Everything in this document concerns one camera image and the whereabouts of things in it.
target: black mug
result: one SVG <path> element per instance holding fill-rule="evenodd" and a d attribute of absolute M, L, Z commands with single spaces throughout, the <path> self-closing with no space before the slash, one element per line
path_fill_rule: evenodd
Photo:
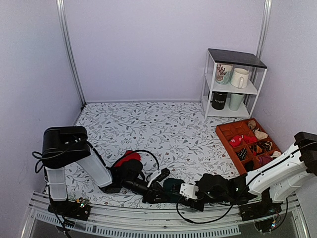
<path fill-rule="evenodd" d="M 226 104 L 228 93 L 224 92 L 214 92 L 212 97 L 211 106 L 216 110 L 224 109 L 224 105 Z"/>

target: red cloth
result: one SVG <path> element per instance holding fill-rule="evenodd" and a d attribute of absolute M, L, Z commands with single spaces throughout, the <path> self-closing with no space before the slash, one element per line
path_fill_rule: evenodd
<path fill-rule="evenodd" d="M 241 141 L 242 141 L 242 137 L 240 135 L 235 135 L 230 141 L 229 141 L 229 144 L 232 146 L 232 147 L 237 147 L 241 144 Z"/>
<path fill-rule="evenodd" d="M 132 150 L 127 150 L 127 151 L 125 152 L 125 155 L 128 154 L 128 153 L 131 153 L 131 152 L 132 152 Z M 136 153 L 136 152 L 131 153 L 130 155 L 124 157 L 122 160 L 120 160 L 118 163 L 116 163 L 116 164 L 115 164 L 115 167 L 119 167 L 119 166 L 122 165 L 123 162 L 129 161 L 129 160 L 132 160 L 132 159 L 141 161 L 141 156 L 140 156 L 138 153 Z"/>
<path fill-rule="evenodd" d="M 257 142 L 258 139 L 255 137 L 255 136 L 248 136 L 248 135 L 243 135 L 243 140 L 249 144 L 249 143 L 252 143 L 252 142 Z"/>

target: white wall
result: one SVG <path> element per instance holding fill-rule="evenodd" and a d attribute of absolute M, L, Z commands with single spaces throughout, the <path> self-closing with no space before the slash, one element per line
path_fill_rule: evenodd
<path fill-rule="evenodd" d="M 43 132 L 80 112 L 56 2 L 0 1 L 0 237 L 17 238 L 34 190 Z"/>
<path fill-rule="evenodd" d="M 285 150 L 299 131 L 317 134 L 317 1 L 274 0 L 262 60 L 267 77 L 254 116 Z M 297 192 L 317 237 L 317 179 Z"/>
<path fill-rule="evenodd" d="M 264 1 L 68 0 L 87 101 L 199 100 L 207 48 L 255 53 Z"/>

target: metal frame pole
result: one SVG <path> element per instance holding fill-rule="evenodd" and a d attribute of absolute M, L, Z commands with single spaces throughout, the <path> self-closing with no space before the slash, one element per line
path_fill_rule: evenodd
<path fill-rule="evenodd" d="M 81 105 L 84 106 L 86 104 L 83 88 L 81 86 L 76 64 L 75 64 L 75 59 L 73 55 L 73 50 L 71 48 L 71 43 L 70 43 L 70 38 L 69 38 L 69 32 L 68 32 L 68 27 L 67 27 L 67 21 L 66 21 L 66 13 L 65 13 L 65 7 L 64 7 L 64 0 L 56 0 L 57 3 L 57 11 L 58 11 L 58 17 L 59 17 L 59 22 L 60 22 L 60 27 L 61 27 L 61 32 L 63 35 L 65 47 L 66 47 L 66 52 L 67 52 L 67 58 L 69 61 L 70 69 L 73 75 L 76 91 L 78 93 L 78 97 L 80 99 Z"/>
<path fill-rule="evenodd" d="M 259 59 L 261 59 L 262 53 L 263 53 L 263 49 L 264 49 L 264 43 L 265 43 L 267 30 L 268 30 L 269 19 L 270 19 L 270 15 L 271 15 L 271 7 L 272 7 L 272 0 L 265 0 L 265 2 L 264 2 L 264 10 L 263 10 L 263 18 L 262 18 L 262 27 L 261 27 L 261 33 L 260 33 L 260 38 L 259 38 L 258 48 L 257 48 L 257 54 L 256 54 L 256 57 L 258 57 Z M 250 81 L 252 83 L 255 82 L 256 75 L 257 75 L 257 69 L 254 68 L 254 70 L 252 70 L 251 77 L 250 77 Z M 247 106 L 249 105 L 250 95 L 248 95 L 246 97 L 244 102 L 245 102 L 245 105 L 247 105 Z"/>
<path fill-rule="evenodd" d="M 259 89 L 258 89 L 258 94 L 256 95 L 256 99 L 254 100 L 253 102 L 253 105 L 252 105 L 252 109 L 249 113 L 249 118 L 251 117 L 252 113 L 253 113 L 253 110 L 254 110 L 254 107 L 257 103 L 257 100 L 259 98 L 259 94 L 260 94 L 260 91 L 261 91 L 261 88 L 262 88 L 262 85 L 263 85 L 263 82 L 264 82 L 264 79 L 265 79 L 265 76 L 266 76 L 266 72 L 267 72 L 267 68 L 264 70 L 264 73 L 263 73 L 263 77 L 262 77 L 262 80 L 261 80 L 261 83 L 260 83 L 260 86 L 259 86 Z"/>

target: white shelf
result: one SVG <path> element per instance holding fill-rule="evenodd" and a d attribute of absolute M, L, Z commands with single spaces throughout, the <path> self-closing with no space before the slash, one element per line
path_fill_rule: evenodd
<path fill-rule="evenodd" d="M 207 101 L 208 101 L 208 97 L 203 96 L 202 104 L 203 104 L 205 113 L 207 112 Z M 211 106 L 211 102 L 210 102 L 210 106 L 208 109 L 208 116 L 209 117 L 227 117 L 227 118 L 249 118 L 249 112 L 243 102 L 241 103 L 240 108 L 237 111 L 232 111 L 229 108 L 229 102 L 230 102 L 230 98 L 227 98 L 224 109 L 222 110 L 214 109 Z"/>
<path fill-rule="evenodd" d="M 212 74 L 205 73 L 205 79 L 207 81 L 208 87 L 210 88 L 211 82 L 212 82 Z M 237 88 L 233 86 L 230 82 L 228 82 L 228 84 L 225 84 L 225 85 L 218 84 L 217 82 L 215 82 L 213 84 L 212 91 L 227 92 L 227 93 L 243 93 L 243 94 L 253 94 L 253 95 L 258 94 L 257 89 L 255 88 L 255 86 L 250 80 L 248 80 L 248 86 L 246 88 Z"/>

